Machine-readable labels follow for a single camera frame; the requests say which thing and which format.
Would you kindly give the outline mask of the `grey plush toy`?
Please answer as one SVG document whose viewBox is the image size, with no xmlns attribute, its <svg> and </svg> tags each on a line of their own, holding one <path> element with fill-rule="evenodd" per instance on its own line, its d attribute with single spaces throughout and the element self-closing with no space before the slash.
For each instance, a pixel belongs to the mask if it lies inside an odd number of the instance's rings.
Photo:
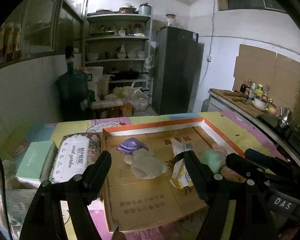
<svg viewBox="0 0 300 240">
<path fill-rule="evenodd" d="M 124 162 L 130 166 L 132 175 L 138 179 L 154 179 L 168 171 L 168 167 L 144 148 L 125 155 Z"/>
</svg>

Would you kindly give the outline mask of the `glass jar on fridge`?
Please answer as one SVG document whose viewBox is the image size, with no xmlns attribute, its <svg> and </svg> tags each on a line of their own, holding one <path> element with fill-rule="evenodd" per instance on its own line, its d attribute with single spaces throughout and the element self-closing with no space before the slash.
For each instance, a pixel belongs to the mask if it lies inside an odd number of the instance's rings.
<svg viewBox="0 0 300 240">
<path fill-rule="evenodd" d="M 175 14 L 166 14 L 165 25 L 167 27 L 175 27 Z"/>
</svg>

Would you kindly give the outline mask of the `white metal shelving rack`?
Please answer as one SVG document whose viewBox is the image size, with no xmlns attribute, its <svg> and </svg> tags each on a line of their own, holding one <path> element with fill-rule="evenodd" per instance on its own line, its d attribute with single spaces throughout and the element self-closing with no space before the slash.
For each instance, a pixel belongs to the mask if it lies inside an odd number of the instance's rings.
<svg viewBox="0 0 300 240">
<path fill-rule="evenodd" d="M 109 89 L 133 86 L 150 95 L 152 15 L 102 10 L 85 18 L 85 67 L 101 67 Z"/>
</svg>

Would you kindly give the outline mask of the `green water jug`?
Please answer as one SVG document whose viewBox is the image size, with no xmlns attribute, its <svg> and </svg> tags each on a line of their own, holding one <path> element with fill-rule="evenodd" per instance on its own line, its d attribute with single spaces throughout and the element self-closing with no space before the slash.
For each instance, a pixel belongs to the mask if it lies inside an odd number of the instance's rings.
<svg viewBox="0 0 300 240">
<path fill-rule="evenodd" d="M 74 58 L 66 59 L 67 71 L 58 77 L 56 86 L 63 121 L 81 121 L 93 118 L 90 107 L 88 75 L 74 70 Z"/>
</svg>

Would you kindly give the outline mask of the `floral white tissue pack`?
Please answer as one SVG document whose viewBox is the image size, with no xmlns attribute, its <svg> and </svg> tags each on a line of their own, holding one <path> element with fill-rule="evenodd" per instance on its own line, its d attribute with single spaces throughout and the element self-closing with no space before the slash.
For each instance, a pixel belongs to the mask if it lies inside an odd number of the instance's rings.
<svg viewBox="0 0 300 240">
<path fill-rule="evenodd" d="M 49 180 L 51 183 L 68 181 L 94 164 L 101 154 L 101 137 L 98 133 L 65 135 L 59 145 Z"/>
</svg>

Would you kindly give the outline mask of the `orange-rimmed cardboard box tray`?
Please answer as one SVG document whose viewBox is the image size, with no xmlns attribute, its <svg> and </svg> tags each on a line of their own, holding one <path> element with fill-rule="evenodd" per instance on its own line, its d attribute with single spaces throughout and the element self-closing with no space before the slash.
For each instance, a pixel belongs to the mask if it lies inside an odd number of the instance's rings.
<svg viewBox="0 0 300 240">
<path fill-rule="evenodd" d="M 138 179 L 117 148 L 124 140 L 136 138 L 167 165 L 173 158 L 172 139 L 193 144 L 194 152 L 219 145 L 229 153 L 244 152 L 205 117 L 165 120 L 144 124 L 107 127 L 102 131 L 102 150 L 111 153 L 111 168 L 102 189 L 107 228 L 124 232 L 161 226 L 183 218 L 203 207 L 193 189 L 172 184 L 173 169 L 154 179 Z"/>
</svg>

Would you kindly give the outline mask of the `kitchen counter with board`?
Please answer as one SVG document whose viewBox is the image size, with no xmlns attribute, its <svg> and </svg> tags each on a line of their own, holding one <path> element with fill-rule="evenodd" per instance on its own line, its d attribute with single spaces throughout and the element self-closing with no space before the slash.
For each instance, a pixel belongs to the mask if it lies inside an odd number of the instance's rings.
<svg viewBox="0 0 300 240">
<path fill-rule="evenodd" d="M 231 110 L 235 112 L 238 116 L 242 117 L 249 123 L 256 126 L 260 131 L 262 131 L 276 146 L 280 146 L 282 150 L 289 156 L 288 159 L 292 160 L 295 164 L 300 167 L 300 156 L 297 152 L 288 145 L 279 135 L 277 135 L 273 130 L 271 130 L 266 124 L 262 123 L 258 116 L 263 114 L 262 111 L 256 109 L 252 104 L 246 105 L 242 102 L 234 102 L 232 100 L 233 96 L 225 95 L 225 92 L 230 92 L 221 89 L 209 89 L 209 107 L 208 110 Z"/>
</svg>

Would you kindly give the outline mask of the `mint green tissue box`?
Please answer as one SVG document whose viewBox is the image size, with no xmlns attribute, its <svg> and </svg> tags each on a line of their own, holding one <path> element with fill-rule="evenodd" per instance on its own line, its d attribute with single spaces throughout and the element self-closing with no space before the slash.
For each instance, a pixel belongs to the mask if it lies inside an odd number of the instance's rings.
<svg viewBox="0 0 300 240">
<path fill-rule="evenodd" d="M 38 188 L 49 179 L 56 154 L 53 141 L 32 142 L 18 167 L 17 180 L 25 187 Z"/>
</svg>

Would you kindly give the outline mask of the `clear plastic bag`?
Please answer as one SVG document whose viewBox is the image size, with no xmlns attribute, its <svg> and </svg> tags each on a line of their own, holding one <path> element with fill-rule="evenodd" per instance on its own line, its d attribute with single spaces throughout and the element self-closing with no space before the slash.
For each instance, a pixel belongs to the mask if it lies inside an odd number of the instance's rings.
<svg viewBox="0 0 300 240">
<path fill-rule="evenodd" d="M 139 87 L 125 87 L 124 95 L 126 101 L 133 106 L 135 112 L 144 111 L 149 105 L 148 96 Z"/>
</svg>

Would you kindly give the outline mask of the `white bowl on counter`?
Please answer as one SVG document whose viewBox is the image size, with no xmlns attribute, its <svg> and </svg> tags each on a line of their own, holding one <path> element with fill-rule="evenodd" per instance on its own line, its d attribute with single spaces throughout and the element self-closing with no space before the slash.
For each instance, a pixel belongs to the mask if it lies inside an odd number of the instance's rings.
<svg viewBox="0 0 300 240">
<path fill-rule="evenodd" d="M 268 110 L 268 103 L 263 99 L 254 98 L 252 105 L 262 112 L 266 112 Z"/>
</svg>

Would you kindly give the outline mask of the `purple soft cloth toy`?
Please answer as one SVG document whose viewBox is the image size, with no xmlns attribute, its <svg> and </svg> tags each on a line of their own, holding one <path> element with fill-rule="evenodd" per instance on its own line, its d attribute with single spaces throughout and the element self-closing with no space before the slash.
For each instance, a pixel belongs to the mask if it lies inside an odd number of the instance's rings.
<svg viewBox="0 0 300 240">
<path fill-rule="evenodd" d="M 134 151 L 142 148 L 148 150 L 148 147 L 143 142 L 138 141 L 136 138 L 129 138 L 119 144 L 117 150 L 125 155 L 131 155 Z"/>
</svg>

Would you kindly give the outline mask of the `cardboard sheet on wall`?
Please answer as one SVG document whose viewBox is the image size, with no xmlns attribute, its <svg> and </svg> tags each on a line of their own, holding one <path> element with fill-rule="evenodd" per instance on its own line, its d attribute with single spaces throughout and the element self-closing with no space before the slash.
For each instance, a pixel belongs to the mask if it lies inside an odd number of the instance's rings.
<svg viewBox="0 0 300 240">
<path fill-rule="evenodd" d="M 279 107 L 292 110 L 300 125 L 300 62 L 274 51 L 241 44 L 235 60 L 233 89 L 243 82 L 269 85 L 269 97 Z"/>
</svg>

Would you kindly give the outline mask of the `steel kettle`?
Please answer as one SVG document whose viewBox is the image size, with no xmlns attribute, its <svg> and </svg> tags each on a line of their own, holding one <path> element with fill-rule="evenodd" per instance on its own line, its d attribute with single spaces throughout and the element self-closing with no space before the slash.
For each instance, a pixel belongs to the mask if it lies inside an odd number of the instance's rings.
<svg viewBox="0 0 300 240">
<path fill-rule="evenodd" d="M 293 122 L 294 117 L 292 116 L 292 110 L 287 107 L 285 107 L 285 109 L 280 107 L 279 117 L 277 119 L 277 125 L 279 126 L 279 128 L 284 129 L 292 125 Z"/>
</svg>

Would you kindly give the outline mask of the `dark grey refrigerator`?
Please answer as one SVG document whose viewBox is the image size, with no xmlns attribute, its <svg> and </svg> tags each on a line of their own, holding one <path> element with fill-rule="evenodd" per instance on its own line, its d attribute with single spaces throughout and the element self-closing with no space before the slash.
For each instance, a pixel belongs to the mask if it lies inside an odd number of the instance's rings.
<svg viewBox="0 0 300 240">
<path fill-rule="evenodd" d="M 152 106 L 160 115 L 186 113 L 200 67 L 199 34 L 176 27 L 157 32 Z"/>
</svg>

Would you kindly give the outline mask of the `light blue pot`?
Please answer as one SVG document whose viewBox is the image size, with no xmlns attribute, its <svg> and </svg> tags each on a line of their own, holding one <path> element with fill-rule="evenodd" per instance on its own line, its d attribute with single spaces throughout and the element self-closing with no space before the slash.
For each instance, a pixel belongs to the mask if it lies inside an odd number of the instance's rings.
<svg viewBox="0 0 300 240">
<path fill-rule="evenodd" d="M 143 16 L 151 16 L 152 7 L 148 3 L 142 3 L 141 5 L 139 5 L 138 14 Z"/>
</svg>

